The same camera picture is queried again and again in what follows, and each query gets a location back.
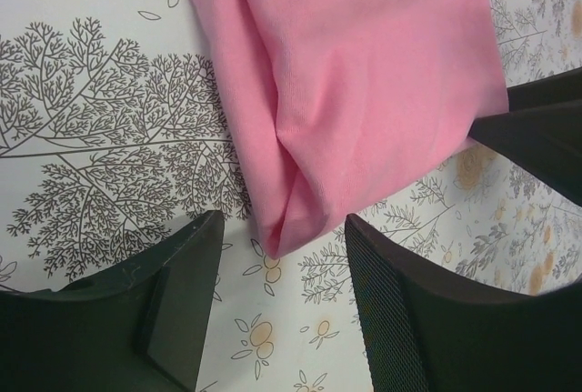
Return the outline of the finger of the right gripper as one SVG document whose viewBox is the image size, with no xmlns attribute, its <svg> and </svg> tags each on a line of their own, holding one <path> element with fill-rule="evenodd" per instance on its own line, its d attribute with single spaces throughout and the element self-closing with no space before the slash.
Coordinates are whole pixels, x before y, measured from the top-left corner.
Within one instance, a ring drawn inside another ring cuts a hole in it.
<svg viewBox="0 0 582 392">
<path fill-rule="evenodd" d="M 582 70 L 576 68 L 542 79 L 509 87 L 509 111 L 550 106 L 581 99 Z"/>
<path fill-rule="evenodd" d="M 579 100 L 479 118 L 470 128 L 470 137 L 574 204 L 581 203 Z"/>
</svg>

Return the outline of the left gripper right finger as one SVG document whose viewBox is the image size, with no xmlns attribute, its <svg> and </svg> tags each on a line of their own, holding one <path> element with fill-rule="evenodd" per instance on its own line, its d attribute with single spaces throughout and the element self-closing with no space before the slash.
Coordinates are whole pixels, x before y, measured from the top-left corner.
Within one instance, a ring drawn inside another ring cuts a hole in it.
<svg viewBox="0 0 582 392">
<path fill-rule="evenodd" d="M 346 251 L 377 391 L 578 391 L 581 285 L 526 296 L 460 276 L 357 215 Z"/>
</svg>

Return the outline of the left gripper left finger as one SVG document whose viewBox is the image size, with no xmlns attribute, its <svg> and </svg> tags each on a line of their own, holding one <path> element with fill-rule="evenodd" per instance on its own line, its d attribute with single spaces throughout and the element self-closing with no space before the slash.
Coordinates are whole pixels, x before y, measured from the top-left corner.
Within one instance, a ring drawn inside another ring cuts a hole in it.
<svg viewBox="0 0 582 392">
<path fill-rule="evenodd" d="M 167 239 L 64 288 L 1 295 L 4 391 L 193 391 L 225 220 Z"/>
</svg>

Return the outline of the pink t shirt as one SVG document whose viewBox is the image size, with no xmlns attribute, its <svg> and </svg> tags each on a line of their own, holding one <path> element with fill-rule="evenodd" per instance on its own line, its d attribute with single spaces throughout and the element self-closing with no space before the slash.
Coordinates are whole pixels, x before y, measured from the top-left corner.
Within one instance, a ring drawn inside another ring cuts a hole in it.
<svg viewBox="0 0 582 392">
<path fill-rule="evenodd" d="M 259 240 L 279 258 L 508 109 L 489 0 L 192 0 Z"/>
</svg>

